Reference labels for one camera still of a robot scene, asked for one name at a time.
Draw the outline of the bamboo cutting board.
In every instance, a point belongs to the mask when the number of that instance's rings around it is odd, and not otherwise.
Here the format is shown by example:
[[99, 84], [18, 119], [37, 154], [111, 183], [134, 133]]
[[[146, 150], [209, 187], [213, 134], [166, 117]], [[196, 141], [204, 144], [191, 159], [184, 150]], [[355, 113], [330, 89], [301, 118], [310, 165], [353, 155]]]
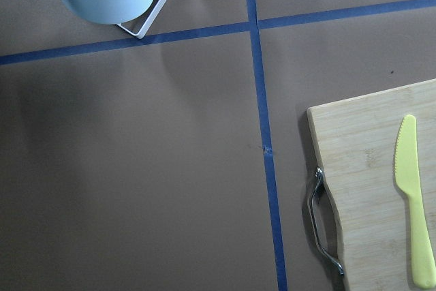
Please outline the bamboo cutting board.
[[435, 81], [307, 110], [347, 290], [423, 290], [412, 279], [408, 201], [394, 177], [396, 138], [407, 114], [417, 120], [422, 199], [435, 258]]

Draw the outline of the yellow plastic knife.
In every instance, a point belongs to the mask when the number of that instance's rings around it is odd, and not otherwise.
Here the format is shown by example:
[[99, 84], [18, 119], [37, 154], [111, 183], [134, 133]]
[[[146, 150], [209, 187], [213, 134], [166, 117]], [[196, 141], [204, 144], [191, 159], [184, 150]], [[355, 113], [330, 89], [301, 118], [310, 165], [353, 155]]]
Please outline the yellow plastic knife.
[[415, 286], [435, 287], [435, 258], [426, 224], [418, 161], [417, 120], [403, 117], [394, 150], [394, 177], [409, 207], [411, 274]]

